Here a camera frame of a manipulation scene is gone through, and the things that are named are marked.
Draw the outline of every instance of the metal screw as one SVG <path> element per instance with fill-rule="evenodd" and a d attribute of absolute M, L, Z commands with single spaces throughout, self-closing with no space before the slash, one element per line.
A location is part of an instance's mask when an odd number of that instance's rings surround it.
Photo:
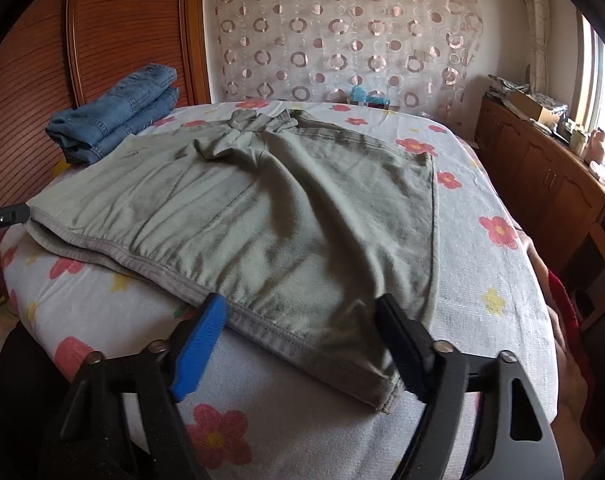
<path fill-rule="evenodd" d="M 509 352 L 508 350 L 503 350 L 500 352 L 500 358 L 506 363 L 515 363 L 518 361 L 518 357 L 516 357 L 513 352 Z"/>
<path fill-rule="evenodd" d="M 89 352 L 89 354 L 87 354 L 87 357 L 85 357 L 85 362 L 88 365 L 94 365 L 94 364 L 102 361 L 104 358 L 105 358 L 105 356 L 103 355 L 102 352 L 99 352 L 98 350 L 94 350 L 93 352 Z"/>
<path fill-rule="evenodd" d="M 164 339 L 156 339 L 147 345 L 147 350 L 153 354 L 159 354 L 160 352 L 169 350 L 169 343 L 167 343 Z"/>
<path fill-rule="evenodd" d="M 454 350 L 453 345 L 448 341 L 445 341 L 444 339 L 440 339 L 433 343 L 433 349 L 436 352 L 440 352 L 443 354 L 450 354 Z"/>

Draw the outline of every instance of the clutter on dresser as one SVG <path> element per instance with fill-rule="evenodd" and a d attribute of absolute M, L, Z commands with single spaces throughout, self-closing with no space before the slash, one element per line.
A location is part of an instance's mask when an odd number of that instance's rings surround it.
<path fill-rule="evenodd" d="M 516 90 L 509 95 L 509 101 L 518 108 L 522 114 L 532 118 L 548 128 L 557 124 L 560 120 L 560 114 L 566 110 L 566 105 L 558 103 L 551 97 L 537 93 L 528 96 L 523 92 Z"/>
<path fill-rule="evenodd" d="M 571 135 L 573 134 L 573 130 L 575 129 L 575 127 L 575 121 L 572 121 L 570 118 L 565 116 L 557 124 L 557 134 L 570 143 Z"/>
<path fill-rule="evenodd" d="M 491 80 L 489 92 L 500 99 L 506 99 L 516 90 L 527 93 L 531 89 L 530 85 L 515 83 L 514 81 L 509 81 L 503 77 L 498 77 L 497 75 L 489 74 L 489 78 Z"/>
<path fill-rule="evenodd" d="M 553 136 L 553 134 L 554 134 L 554 132 L 555 132 L 555 128 L 551 129 L 550 127 L 545 126 L 544 124 L 542 124 L 542 123 L 540 123 L 540 122 L 538 122 L 538 121 L 536 121 L 536 120 L 534 120 L 534 119 L 532 119 L 532 118 L 529 118 L 529 121 L 528 121 L 528 122 L 530 122 L 530 123 L 531 123 L 531 125 L 532 125 L 532 126 L 533 126 L 533 127 L 536 129 L 536 130 L 538 130 L 539 132 L 542 132 L 543 134 L 548 135 L 548 136 L 550 136 L 550 137 L 552 137 L 552 136 Z"/>
<path fill-rule="evenodd" d="M 589 164 L 591 161 L 595 161 L 598 164 L 602 164 L 604 160 L 604 130 L 596 128 L 591 132 L 589 137 L 589 143 L 585 152 L 585 162 Z"/>
<path fill-rule="evenodd" d="M 605 167 L 592 160 L 589 162 L 589 173 L 603 186 L 605 186 Z"/>
<path fill-rule="evenodd" d="M 588 142 L 587 134 L 581 128 L 573 128 L 569 140 L 569 150 L 580 158 L 585 154 L 586 145 Z"/>

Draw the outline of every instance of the pink flower pattern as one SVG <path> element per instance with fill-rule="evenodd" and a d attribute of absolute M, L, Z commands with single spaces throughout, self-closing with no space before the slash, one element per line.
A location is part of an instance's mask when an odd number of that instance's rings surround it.
<path fill-rule="evenodd" d="M 493 218 L 481 216 L 478 221 L 482 227 L 489 231 L 489 239 L 494 244 L 509 247 L 513 250 L 518 248 L 518 234 L 504 218 L 500 216 L 494 216 Z"/>
<path fill-rule="evenodd" d="M 462 184 L 458 182 L 452 173 L 447 171 L 438 171 L 436 174 L 438 178 L 438 184 L 442 184 L 447 189 L 459 189 Z"/>
<path fill-rule="evenodd" d="M 162 126 L 163 124 L 167 124 L 175 120 L 175 117 L 165 117 L 164 119 L 157 120 L 155 123 L 151 124 L 151 126 Z"/>
<path fill-rule="evenodd" d="M 251 449 L 243 438 L 249 425 L 244 413 L 233 410 L 220 415 L 213 406 L 198 404 L 194 422 L 186 426 L 186 433 L 201 465 L 215 469 L 225 460 L 235 465 L 251 462 Z"/>
<path fill-rule="evenodd" d="M 264 108 L 269 105 L 268 99 L 249 99 L 242 101 L 236 105 L 236 108 L 242 108 L 244 110 L 251 110 L 253 108 Z"/>
<path fill-rule="evenodd" d="M 63 275 L 65 270 L 70 274 L 77 274 L 84 266 L 85 264 L 83 262 L 72 260 L 71 258 L 58 258 L 49 271 L 49 279 L 55 280 Z"/>
<path fill-rule="evenodd" d="M 401 145 L 405 151 L 409 153 L 415 153 L 416 155 L 419 155 L 420 153 L 429 153 L 431 156 L 438 156 L 435 152 L 435 148 L 426 142 L 420 142 L 415 139 L 396 139 L 396 143 Z"/>
<path fill-rule="evenodd" d="M 10 247 L 2 255 L 2 257 L 0 259 L 0 265 L 3 269 L 7 269 L 7 267 L 9 267 L 9 265 L 14 261 L 14 256 L 16 255 L 17 250 L 18 250 L 18 246 Z"/>
<path fill-rule="evenodd" d="M 195 121 L 189 121 L 188 123 L 181 124 L 184 128 L 189 128 L 190 126 L 200 126 L 201 124 L 206 124 L 207 121 L 203 121 L 202 119 L 197 119 Z"/>
<path fill-rule="evenodd" d="M 353 126 L 362 126 L 363 124 L 369 124 L 367 121 L 359 117 L 349 117 L 348 119 L 345 119 L 345 123 L 353 124 Z"/>
<path fill-rule="evenodd" d="M 73 336 L 68 336 L 56 348 L 54 363 L 65 376 L 65 379 L 71 383 L 78 370 L 80 370 L 85 357 L 92 351 L 94 349 L 88 344 Z"/>

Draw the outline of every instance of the denim jeans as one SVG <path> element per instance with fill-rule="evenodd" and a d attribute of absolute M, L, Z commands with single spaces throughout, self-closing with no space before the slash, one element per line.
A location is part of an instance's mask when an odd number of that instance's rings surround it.
<path fill-rule="evenodd" d="M 58 112 L 45 130 L 64 152 L 72 147 L 90 148 L 143 108 L 153 106 L 175 80 L 175 68 L 150 63 L 120 80 L 95 101 Z"/>
<path fill-rule="evenodd" d="M 94 146 L 87 148 L 82 144 L 64 150 L 67 162 L 88 162 L 95 164 L 101 158 L 111 153 L 122 142 L 127 135 L 135 135 L 143 131 L 147 126 L 165 117 L 176 106 L 178 100 L 178 88 L 167 88 L 153 103 L 143 108 L 131 119 L 122 123 L 108 136 L 103 137 Z"/>

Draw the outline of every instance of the sheer curtain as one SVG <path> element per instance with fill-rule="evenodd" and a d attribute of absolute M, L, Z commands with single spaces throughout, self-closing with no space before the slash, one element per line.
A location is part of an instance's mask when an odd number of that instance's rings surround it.
<path fill-rule="evenodd" d="M 353 85 L 455 120 L 483 22 L 477 0 L 216 0 L 227 100 L 344 100 Z"/>
<path fill-rule="evenodd" d="M 525 0 L 529 15 L 529 79 L 532 92 L 547 92 L 547 42 L 549 40 L 549 0 Z"/>

